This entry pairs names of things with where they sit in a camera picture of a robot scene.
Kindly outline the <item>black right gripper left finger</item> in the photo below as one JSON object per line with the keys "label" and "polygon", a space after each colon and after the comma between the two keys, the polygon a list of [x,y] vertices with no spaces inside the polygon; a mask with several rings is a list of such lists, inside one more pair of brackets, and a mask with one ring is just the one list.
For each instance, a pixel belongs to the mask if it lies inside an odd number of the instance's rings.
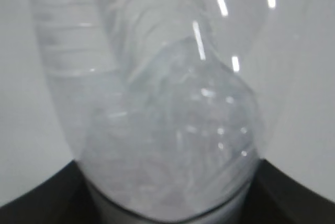
{"label": "black right gripper left finger", "polygon": [[2,224],[102,223],[72,161],[41,185],[1,207]]}

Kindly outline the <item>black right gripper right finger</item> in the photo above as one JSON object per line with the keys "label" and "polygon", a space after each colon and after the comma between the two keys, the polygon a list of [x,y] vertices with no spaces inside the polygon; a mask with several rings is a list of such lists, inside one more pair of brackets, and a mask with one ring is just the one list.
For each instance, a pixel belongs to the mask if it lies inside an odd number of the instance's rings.
{"label": "black right gripper right finger", "polygon": [[240,223],[334,223],[334,203],[262,160],[251,184]]}

